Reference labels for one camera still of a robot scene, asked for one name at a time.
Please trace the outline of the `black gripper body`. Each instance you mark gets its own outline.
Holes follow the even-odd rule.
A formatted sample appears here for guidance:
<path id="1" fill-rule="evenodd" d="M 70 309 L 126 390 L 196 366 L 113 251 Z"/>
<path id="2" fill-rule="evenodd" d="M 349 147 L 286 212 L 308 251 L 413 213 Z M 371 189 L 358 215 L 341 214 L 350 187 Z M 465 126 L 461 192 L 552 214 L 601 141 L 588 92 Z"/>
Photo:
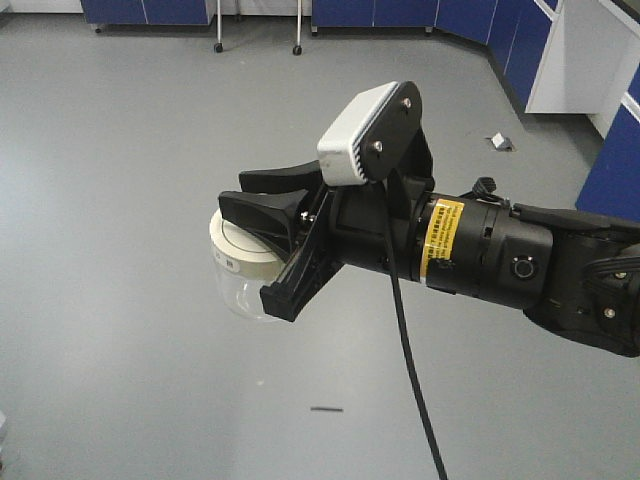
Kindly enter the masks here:
<path id="1" fill-rule="evenodd" d="M 382 182 L 323 188 L 316 218 L 301 232 L 276 279 L 260 289 L 264 312 L 294 320 L 344 265 L 417 282 L 422 211 L 434 178 L 391 172 Z"/>

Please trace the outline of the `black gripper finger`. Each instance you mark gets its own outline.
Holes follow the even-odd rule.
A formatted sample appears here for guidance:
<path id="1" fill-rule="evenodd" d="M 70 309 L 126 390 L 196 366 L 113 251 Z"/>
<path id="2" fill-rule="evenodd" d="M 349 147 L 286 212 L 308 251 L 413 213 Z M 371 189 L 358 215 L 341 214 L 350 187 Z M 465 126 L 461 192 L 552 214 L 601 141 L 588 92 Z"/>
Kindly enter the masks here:
<path id="1" fill-rule="evenodd" d="M 223 191 L 218 196 L 224 220 L 254 235 L 283 261 L 295 250 L 301 208 L 309 203 L 306 189 L 285 193 Z"/>
<path id="2" fill-rule="evenodd" d="M 291 167 L 247 170 L 239 174 L 241 190 L 248 193 L 315 192 L 321 185 L 317 160 Z"/>

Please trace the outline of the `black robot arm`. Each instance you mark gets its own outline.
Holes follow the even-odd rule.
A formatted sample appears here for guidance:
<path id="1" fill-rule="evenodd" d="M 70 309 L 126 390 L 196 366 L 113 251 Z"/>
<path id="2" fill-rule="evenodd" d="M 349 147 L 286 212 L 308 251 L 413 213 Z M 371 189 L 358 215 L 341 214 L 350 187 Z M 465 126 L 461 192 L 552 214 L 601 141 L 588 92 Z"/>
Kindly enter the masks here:
<path id="1" fill-rule="evenodd" d="M 568 340 L 639 354 L 639 226 L 617 217 L 510 204 L 491 184 L 451 196 L 430 166 L 331 186 L 315 162 L 245 171 L 219 195 L 222 217 L 285 264 L 260 291 L 266 314 L 294 321 L 345 265 L 522 311 Z"/>

